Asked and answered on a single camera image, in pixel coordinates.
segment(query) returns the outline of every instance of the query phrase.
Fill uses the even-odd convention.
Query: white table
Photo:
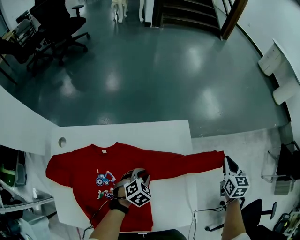
[[[286,52],[280,44],[273,39],[274,44],[267,53],[258,61],[260,69],[270,76],[280,68],[283,62],[288,61],[294,71],[295,78],[292,77],[283,85],[273,91],[273,98],[276,104],[280,105],[294,94],[300,91],[300,74],[297,72],[294,64],[289,60]]]
[[[63,148],[58,145],[61,137],[66,139]],[[149,150],[185,155],[192,153],[188,121],[180,120],[54,128],[51,155],[73,151],[92,143],[108,147],[116,141]],[[151,182],[151,212],[154,223],[152,230],[172,229],[191,223],[192,210],[197,209],[196,175]],[[60,222],[80,228],[89,225],[89,220],[77,204],[71,188],[51,181],[51,191]]]

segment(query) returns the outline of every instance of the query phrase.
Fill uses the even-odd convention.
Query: hand
[[[122,186],[122,187],[119,187],[119,190],[118,190],[118,197],[125,197],[125,188]],[[129,206],[131,205],[131,202],[126,200],[126,199],[118,199],[119,203],[127,208],[129,208]]]

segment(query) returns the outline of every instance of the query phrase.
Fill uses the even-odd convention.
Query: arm
[[[118,191],[118,197],[125,196],[124,187],[120,187]],[[119,203],[129,208],[130,202],[124,199],[119,199]],[[122,221],[125,217],[125,213],[120,210],[109,210],[102,221],[95,228],[90,238],[99,240],[117,240],[121,228]]]
[[[222,240],[231,240],[242,233],[246,233],[246,229],[240,211],[240,203],[236,199],[227,206]]]

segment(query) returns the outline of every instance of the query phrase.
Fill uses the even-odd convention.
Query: sweatshirt sleeve
[[[202,173],[223,167],[224,152],[212,151],[191,155],[144,150],[143,168],[150,180],[175,178],[188,173]]]
[[[71,185],[72,152],[54,155],[46,168],[46,177],[67,187]]]

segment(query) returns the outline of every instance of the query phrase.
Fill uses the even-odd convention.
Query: blue tractor print
[[[106,174],[99,174],[97,179],[96,179],[96,184],[98,186],[102,186],[102,185],[109,185],[109,182],[114,183],[116,181],[115,177],[111,174],[110,171],[106,171]]]

